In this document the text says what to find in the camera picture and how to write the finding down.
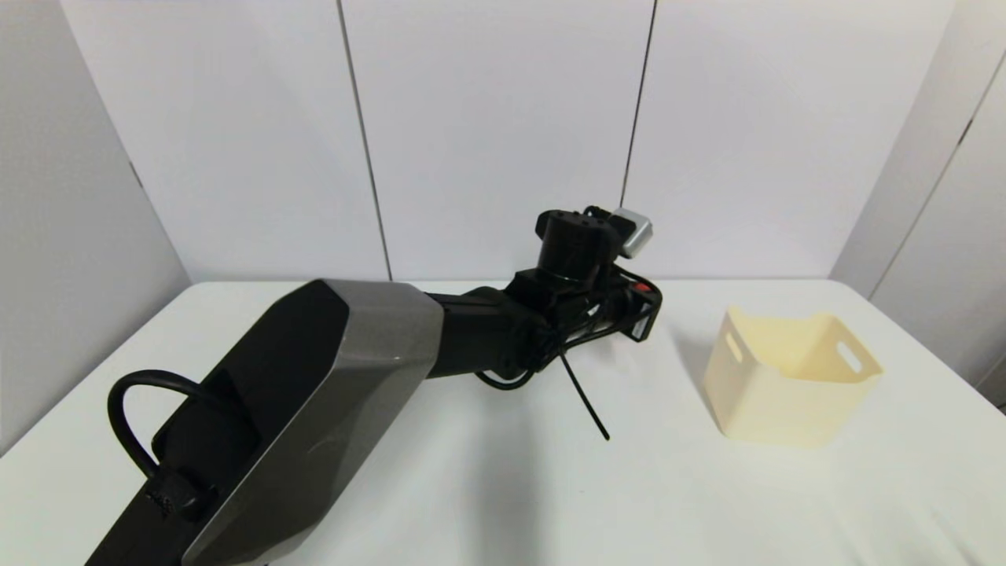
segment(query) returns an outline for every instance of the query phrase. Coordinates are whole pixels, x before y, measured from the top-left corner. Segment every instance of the robotic arm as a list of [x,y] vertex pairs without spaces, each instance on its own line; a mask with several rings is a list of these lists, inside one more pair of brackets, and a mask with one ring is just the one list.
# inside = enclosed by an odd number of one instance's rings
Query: robotic arm
[[[122,378],[109,419],[147,481],[88,566],[267,564],[307,538],[425,379],[474,373],[513,390],[555,358],[568,370],[579,345],[647,339],[660,292],[615,259],[639,252],[648,219],[547,210],[535,231],[538,265],[503,291],[316,279],[266,312],[201,384],[158,370]],[[188,396],[154,437],[156,461],[123,411],[140,385]]]

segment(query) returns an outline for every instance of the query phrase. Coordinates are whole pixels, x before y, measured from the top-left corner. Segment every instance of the cable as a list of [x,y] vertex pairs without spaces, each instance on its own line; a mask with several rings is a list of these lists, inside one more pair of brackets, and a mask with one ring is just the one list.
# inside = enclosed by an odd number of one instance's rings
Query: cable
[[569,367],[569,363],[566,362],[565,354],[559,353],[559,360],[562,361],[562,365],[566,368],[566,373],[569,374],[569,379],[572,380],[572,386],[576,388],[576,393],[579,394],[580,401],[583,402],[583,406],[586,407],[586,411],[591,413],[591,418],[594,419],[594,424],[598,425],[601,429],[601,435],[605,437],[605,440],[611,440],[612,435],[608,434],[608,429],[605,428],[605,423],[601,422],[601,417],[595,412],[594,406],[591,405],[591,401],[586,398],[586,394],[583,393],[583,388],[579,387],[579,382],[576,381],[576,376],[572,373],[572,368]]
[[154,458],[144,450],[140,441],[136,439],[136,435],[133,434],[133,430],[126,420],[126,411],[123,408],[126,392],[131,387],[138,385],[168,389],[186,397],[194,397],[216,409],[233,412],[244,418],[244,415],[236,407],[224,403],[200,384],[187,380],[178,374],[164,370],[141,370],[120,378],[109,392],[109,422],[112,424],[112,431],[115,432],[123,449],[148,479],[157,474],[159,466]]

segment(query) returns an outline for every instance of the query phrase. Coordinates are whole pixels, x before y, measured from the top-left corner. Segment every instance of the panel seam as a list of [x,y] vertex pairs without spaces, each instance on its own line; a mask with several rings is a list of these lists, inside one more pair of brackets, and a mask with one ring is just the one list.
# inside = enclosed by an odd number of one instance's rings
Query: panel seam
[[619,198],[619,206],[624,206],[626,201],[626,187],[629,185],[629,167],[632,164],[632,149],[636,143],[636,125],[639,123],[639,107],[643,102],[643,84],[646,82],[646,66],[650,60],[650,43],[653,41],[653,22],[657,19],[657,0],[653,0],[653,11],[650,12],[650,31],[646,36],[646,51],[643,53],[643,71],[639,76],[639,92],[636,95],[636,112],[632,119],[632,134],[629,136],[629,154],[626,156],[626,171],[622,176],[622,196]]
[[380,232],[380,245],[384,251],[384,266],[387,268],[388,280],[394,280],[391,274],[391,255],[387,251],[387,237],[384,235],[384,220],[380,213],[380,199],[377,197],[377,183],[374,181],[374,168],[370,161],[370,144],[367,142],[367,129],[363,124],[363,107],[360,105],[360,90],[356,85],[356,69],[353,67],[353,54],[349,49],[349,32],[346,30],[346,14],[342,9],[342,0],[336,0],[339,10],[339,28],[342,30],[342,46],[346,51],[346,64],[349,66],[349,81],[353,85],[353,101],[356,103],[356,118],[360,124],[360,138],[363,141],[363,155],[367,161],[367,175],[370,178],[370,193],[374,200],[374,211],[377,214],[377,229]]

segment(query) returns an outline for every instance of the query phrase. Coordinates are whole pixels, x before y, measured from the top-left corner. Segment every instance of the beige plastic basket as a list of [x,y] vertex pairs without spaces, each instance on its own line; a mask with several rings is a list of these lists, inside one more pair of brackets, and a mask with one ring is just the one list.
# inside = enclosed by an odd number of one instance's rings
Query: beige plastic basket
[[834,438],[882,372],[833,315],[765,319],[730,308],[705,391],[725,436],[817,447]]

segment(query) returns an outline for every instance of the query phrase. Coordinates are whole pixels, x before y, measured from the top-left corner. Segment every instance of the white wall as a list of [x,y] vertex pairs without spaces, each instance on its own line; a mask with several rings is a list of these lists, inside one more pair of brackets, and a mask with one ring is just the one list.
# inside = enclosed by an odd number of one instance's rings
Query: white wall
[[193,278],[386,278],[335,0],[64,0]]
[[1006,71],[873,295],[977,385],[1006,354]]
[[660,2],[625,204],[654,276],[826,276],[953,0]]
[[1006,2],[960,0],[831,277],[865,298],[900,248],[1006,51]]
[[195,278],[500,277],[623,195],[651,275],[831,271],[954,0],[64,0]]
[[537,214],[617,207],[652,0],[343,0],[396,278],[533,266]]
[[0,454],[188,286],[57,2],[0,2]]

